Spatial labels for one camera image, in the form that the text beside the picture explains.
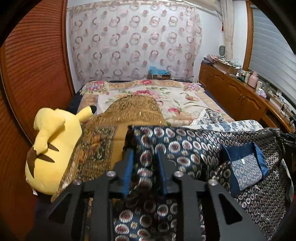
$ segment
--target window blind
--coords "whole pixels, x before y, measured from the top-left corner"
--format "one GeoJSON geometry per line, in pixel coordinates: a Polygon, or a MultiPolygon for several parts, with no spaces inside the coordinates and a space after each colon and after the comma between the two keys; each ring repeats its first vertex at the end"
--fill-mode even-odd
{"type": "Polygon", "coordinates": [[[249,69],[280,89],[296,104],[296,56],[277,27],[256,6],[249,69]]]}

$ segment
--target pink thermos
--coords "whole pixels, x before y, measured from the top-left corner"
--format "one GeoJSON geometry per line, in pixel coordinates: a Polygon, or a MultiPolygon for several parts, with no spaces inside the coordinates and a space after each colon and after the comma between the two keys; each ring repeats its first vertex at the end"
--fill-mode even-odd
{"type": "Polygon", "coordinates": [[[254,71],[254,73],[250,76],[249,81],[248,81],[249,86],[256,88],[257,81],[258,81],[257,75],[258,75],[258,73],[254,71]]]}

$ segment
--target pikachu plush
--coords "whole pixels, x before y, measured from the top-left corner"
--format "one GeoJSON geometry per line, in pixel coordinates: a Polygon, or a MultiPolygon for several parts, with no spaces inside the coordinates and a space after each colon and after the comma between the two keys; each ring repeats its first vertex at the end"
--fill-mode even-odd
{"type": "Polygon", "coordinates": [[[27,153],[27,182],[39,192],[53,195],[63,177],[75,144],[81,136],[80,122],[90,118],[95,106],[87,106],[76,115],[60,109],[42,108],[34,120],[39,131],[27,153]]]}

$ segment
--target gold patterned fabric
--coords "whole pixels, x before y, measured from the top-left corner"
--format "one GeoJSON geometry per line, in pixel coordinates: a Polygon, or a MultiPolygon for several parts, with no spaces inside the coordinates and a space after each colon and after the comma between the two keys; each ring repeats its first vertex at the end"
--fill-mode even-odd
{"type": "Polygon", "coordinates": [[[52,202],[76,178],[93,180],[112,169],[123,158],[123,146],[129,125],[164,125],[156,100],[149,96],[129,95],[102,114],[88,121],[82,129],[52,202]]]}

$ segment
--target circle patterned fabric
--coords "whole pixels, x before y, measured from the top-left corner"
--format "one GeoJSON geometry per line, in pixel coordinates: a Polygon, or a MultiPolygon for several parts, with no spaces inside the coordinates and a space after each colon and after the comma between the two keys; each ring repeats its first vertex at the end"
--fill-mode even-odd
{"type": "MultiPolygon", "coordinates": [[[[243,190],[236,200],[271,239],[286,214],[285,191],[288,176],[281,165],[279,129],[217,132],[167,126],[130,126],[125,148],[135,150],[131,192],[126,201],[114,205],[114,227],[117,240],[175,240],[179,200],[156,193],[160,189],[155,154],[161,148],[168,161],[192,178],[218,180],[229,191],[230,162],[220,163],[221,145],[242,146],[249,142],[262,150],[269,175],[243,190]]],[[[200,225],[206,240],[202,205],[200,225]]]]}

